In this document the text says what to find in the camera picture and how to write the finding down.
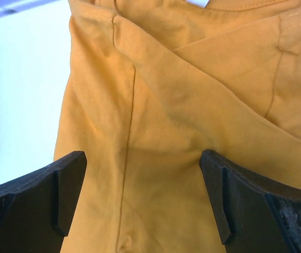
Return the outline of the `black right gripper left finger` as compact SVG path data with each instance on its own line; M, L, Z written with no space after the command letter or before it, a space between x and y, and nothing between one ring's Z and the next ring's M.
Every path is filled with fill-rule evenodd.
M87 159L74 151L0 184L0 253L60 252L80 196Z

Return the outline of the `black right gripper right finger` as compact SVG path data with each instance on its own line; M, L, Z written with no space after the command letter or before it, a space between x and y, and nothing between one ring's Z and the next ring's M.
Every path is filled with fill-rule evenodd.
M301 252L301 190L204 150L200 169L226 252Z

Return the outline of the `yellow t shirt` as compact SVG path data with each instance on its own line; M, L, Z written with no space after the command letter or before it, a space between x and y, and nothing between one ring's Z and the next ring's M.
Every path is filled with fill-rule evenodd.
M70 1L62 252L224 252L202 151L301 188L301 1Z

